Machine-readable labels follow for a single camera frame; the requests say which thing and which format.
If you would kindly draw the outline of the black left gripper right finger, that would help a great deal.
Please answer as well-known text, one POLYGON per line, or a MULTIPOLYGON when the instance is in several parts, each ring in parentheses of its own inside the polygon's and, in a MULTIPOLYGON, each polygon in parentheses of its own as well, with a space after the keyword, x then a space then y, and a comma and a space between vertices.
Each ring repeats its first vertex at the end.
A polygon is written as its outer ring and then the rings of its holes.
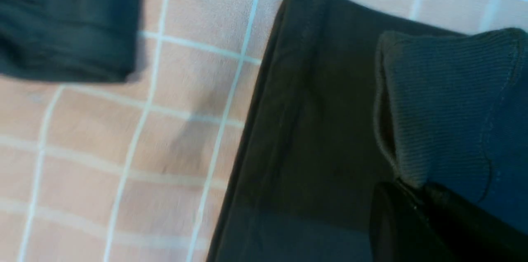
POLYGON ((458 261, 526 262, 526 234, 440 184, 402 188, 434 241, 458 261))

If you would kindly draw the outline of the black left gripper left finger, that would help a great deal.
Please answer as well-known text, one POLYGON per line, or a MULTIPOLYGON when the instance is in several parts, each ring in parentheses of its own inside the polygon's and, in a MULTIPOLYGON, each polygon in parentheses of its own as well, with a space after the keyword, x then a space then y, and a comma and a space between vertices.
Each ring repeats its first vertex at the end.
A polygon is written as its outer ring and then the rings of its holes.
POLYGON ((396 183, 381 182, 375 186, 369 240, 374 262, 458 261, 396 183))

